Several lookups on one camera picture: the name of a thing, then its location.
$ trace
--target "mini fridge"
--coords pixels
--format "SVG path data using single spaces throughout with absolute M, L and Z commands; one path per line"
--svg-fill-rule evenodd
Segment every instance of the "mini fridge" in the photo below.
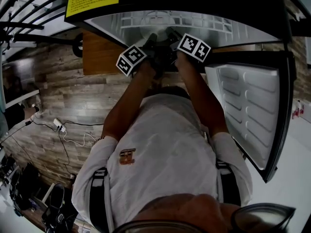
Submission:
M 289 126 L 295 64 L 283 0 L 68 0 L 66 22 L 125 48 L 171 27 L 213 49 L 283 43 L 284 51 L 210 53 L 208 85 L 225 112 L 230 134 L 265 182 L 277 170 Z M 177 71 L 172 65 L 167 71 Z

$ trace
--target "backpack strap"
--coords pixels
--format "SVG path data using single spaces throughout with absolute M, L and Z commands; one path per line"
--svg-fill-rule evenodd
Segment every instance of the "backpack strap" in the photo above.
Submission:
M 228 163 L 216 160 L 223 186 L 224 203 L 241 206 L 240 192 L 235 175 Z
M 105 167 L 94 173 L 89 196 L 89 217 L 93 226 L 100 233 L 109 233 L 104 200 L 104 178 L 107 174 L 108 171 Z

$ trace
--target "forearm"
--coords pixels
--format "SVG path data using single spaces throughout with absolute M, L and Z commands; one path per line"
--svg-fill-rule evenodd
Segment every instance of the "forearm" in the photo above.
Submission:
M 102 137 L 111 136 L 118 141 L 125 135 L 136 119 L 152 75 L 138 71 L 117 104 L 109 112 L 104 122 Z
M 193 107 L 201 123 L 208 127 L 210 135 L 228 132 L 223 108 L 200 73 L 189 62 L 177 68 L 189 92 Z

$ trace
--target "glasses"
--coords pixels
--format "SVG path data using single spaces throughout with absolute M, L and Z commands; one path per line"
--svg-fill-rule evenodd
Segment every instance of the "glasses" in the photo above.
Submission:
M 283 232 L 295 208 L 261 203 L 242 207 L 231 216 L 232 233 Z M 125 223 L 113 233 L 206 233 L 200 228 L 179 221 L 142 220 Z

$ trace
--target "shirt logo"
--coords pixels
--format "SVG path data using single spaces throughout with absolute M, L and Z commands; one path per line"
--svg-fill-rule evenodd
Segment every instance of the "shirt logo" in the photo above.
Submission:
M 133 159 L 133 152 L 135 152 L 136 149 L 129 149 L 129 150 L 122 150 L 119 154 L 120 160 L 119 163 L 121 165 L 130 165 L 135 162 L 135 159 Z

